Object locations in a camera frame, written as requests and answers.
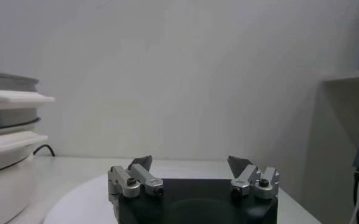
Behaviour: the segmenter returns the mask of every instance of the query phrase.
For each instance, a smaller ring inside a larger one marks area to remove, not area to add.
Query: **table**
[[[37,187],[30,205],[9,224],[43,223],[45,215],[56,202],[71,189],[94,177],[107,173],[114,165],[126,167],[131,159],[119,158],[72,158],[35,157],[35,178]],[[151,172],[159,169],[171,170],[173,178],[233,178],[226,161],[180,161],[154,160]],[[282,189],[279,191],[279,216],[281,224],[317,224],[317,221],[301,205]]]

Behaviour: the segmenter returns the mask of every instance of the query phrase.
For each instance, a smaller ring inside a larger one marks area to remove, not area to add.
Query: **white backdrop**
[[[316,83],[356,67],[358,6],[0,0],[0,71],[56,97],[38,131],[58,155],[243,156],[299,198]]]

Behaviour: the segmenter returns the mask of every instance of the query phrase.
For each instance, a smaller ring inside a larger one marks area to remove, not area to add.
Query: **black screw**
[[[128,180],[126,180],[126,185],[128,186],[132,186],[136,183],[136,179],[134,179],[133,177],[128,178]]]
[[[154,190],[154,193],[155,193],[156,196],[162,197],[163,194],[165,193],[165,190],[163,188],[158,188],[158,189]]]
[[[241,189],[240,188],[233,188],[230,195],[232,196],[233,199],[239,199],[241,198]]]
[[[268,187],[269,186],[269,181],[266,179],[260,179],[259,180],[259,186],[260,187]]]

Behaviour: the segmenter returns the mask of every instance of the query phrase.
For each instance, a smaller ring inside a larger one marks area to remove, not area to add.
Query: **metal bracket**
[[[108,171],[107,176],[109,199],[110,195],[123,194],[127,198],[140,195],[140,182],[129,176],[122,166],[113,166]]]
[[[232,179],[231,195],[233,198],[241,198],[250,193],[251,185],[255,184],[260,179],[261,172],[255,165],[248,165],[245,170],[238,176]]]
[[[258,198],[270,199],[278,195],[278,189],[279,173],[275,168],[267,167],[254,185],[254,194]]]
[[[145,193],[161,197],[164,194],[163,180],[152,176],[140,164],[133,164],[130,170],[127,170],[130,176],[136,178],[145,187]]]

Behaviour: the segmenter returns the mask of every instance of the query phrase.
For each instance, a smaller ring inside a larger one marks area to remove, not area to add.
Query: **shelf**
[[[334,75],[323,80],[324,83],[359,83],[359,70],[344,75]]]

